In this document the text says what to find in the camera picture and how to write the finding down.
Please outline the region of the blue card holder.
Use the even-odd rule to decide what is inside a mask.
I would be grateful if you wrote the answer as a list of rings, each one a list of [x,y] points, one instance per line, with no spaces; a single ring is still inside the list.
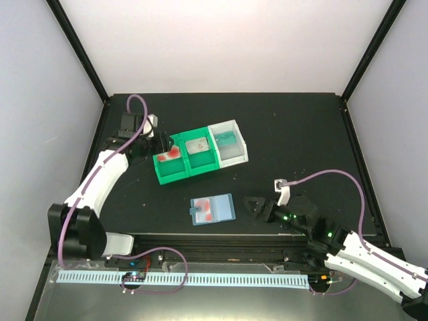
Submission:
[[[211,202],[211,212],[213,214],[213,219],[211,222],[207,223],[197,223],[195,221],[195,213],[199,210],[195,206],[195,201],[198,199],[208,199]],[[235,207],[233,204],[233,197],[231,193],[210,196],[210,197],[200,197],[190,200],[190,209],[189,214],[192,219],[192,224],[194,226],[198,225],[207,225],[212,223],[220,223],[224,221],[233,221],[236,219]]]

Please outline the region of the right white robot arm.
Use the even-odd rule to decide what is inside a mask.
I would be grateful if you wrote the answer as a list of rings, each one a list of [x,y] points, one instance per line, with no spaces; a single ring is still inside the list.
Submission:
[[[360,238],[359,234],[320,214],[307,197],[288,204],[263,197],[244,197],[245,208],[266,223],[307,236],[305,264],[348,274],[398,302],[416,320],[427,319],[427,269],[400,259]]]

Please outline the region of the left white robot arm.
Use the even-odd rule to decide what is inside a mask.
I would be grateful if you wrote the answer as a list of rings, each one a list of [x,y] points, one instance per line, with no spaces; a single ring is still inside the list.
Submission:
[[[142,262],[144,252],[134,244],[134,237],[107,232],[100,214],[114,185],[129,166],[172,149],[174,140],[159,132],[157,126],[154,114],[124,113],[120,128],[103,142],[93,168],[78,189],[62,204],[53,204],[48,209],[51,248],[60,259],[119,255],[129,267]]]

